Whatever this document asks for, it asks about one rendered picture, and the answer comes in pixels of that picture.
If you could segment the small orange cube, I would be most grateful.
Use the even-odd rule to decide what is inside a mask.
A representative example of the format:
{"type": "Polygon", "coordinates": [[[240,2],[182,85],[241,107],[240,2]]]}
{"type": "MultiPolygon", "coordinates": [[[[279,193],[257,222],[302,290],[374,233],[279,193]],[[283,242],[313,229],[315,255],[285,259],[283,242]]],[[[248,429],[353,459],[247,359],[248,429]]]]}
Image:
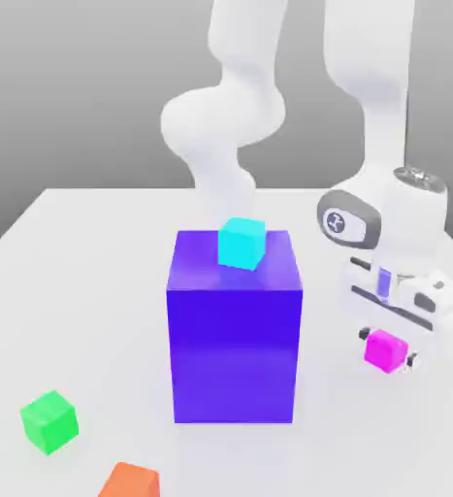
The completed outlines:
{"type": "Polygon", "coordinates": [[[159,474],[141,466],[117,462],[98,497],[160,497],[159,474]]]}

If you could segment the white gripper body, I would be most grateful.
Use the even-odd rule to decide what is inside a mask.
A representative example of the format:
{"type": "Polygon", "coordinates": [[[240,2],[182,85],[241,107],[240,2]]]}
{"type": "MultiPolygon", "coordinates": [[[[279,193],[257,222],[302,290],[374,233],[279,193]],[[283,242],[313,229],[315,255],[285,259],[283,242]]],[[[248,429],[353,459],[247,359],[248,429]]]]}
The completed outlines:
{"type": "Polygon", "coordinates": [[[419,354],[453,353],[453,280],[443,272],[345,272],[342,297],[362,324],[406,341],[419,354]]]}

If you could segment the small cyan cube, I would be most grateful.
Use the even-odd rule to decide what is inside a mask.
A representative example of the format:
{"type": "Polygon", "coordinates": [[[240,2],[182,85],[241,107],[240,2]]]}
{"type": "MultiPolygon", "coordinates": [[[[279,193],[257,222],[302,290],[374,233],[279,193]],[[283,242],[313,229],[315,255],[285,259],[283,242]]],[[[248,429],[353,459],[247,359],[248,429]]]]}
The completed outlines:
{"type": "Polygon", "coordinates": [[[264,221],[231,217],[218,231],[218,264],[254,271],[266,252],[264,221]]]}

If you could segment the small green cube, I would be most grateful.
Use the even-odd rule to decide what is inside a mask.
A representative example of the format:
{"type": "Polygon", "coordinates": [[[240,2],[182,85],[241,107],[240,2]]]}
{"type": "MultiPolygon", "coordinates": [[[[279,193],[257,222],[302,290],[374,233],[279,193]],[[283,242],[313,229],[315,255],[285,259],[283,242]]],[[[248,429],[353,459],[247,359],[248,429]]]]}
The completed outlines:
{"type": "Polygon", "coordinates": [[[19,410],[27,439],[50,455],[79,435],[75,407],[51,390],[19,410]]]}

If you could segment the large purple box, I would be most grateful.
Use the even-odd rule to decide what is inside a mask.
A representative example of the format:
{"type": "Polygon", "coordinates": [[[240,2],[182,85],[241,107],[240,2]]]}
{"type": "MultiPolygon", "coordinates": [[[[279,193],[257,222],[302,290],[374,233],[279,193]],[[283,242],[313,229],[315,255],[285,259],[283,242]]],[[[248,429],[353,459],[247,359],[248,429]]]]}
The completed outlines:
{"type": "Polygon", "coordinates": [[[177,234],[166,288],[177,423],[293,420],[303,285],[290,236],[253,271],[221,266],[214,231],[177,234]]]}

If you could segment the small magenta cube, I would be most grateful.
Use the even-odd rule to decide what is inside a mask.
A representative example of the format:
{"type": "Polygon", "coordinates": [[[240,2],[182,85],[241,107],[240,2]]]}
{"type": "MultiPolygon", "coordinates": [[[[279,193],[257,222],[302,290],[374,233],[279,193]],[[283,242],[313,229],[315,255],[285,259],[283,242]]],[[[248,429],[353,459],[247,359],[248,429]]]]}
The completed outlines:
{"type": "Polygon", "coordinates": [[[391,374],[404,364],[407,352],[408,342],[377,329],[366,339],[364,360],[382,372],[391,374]]]}

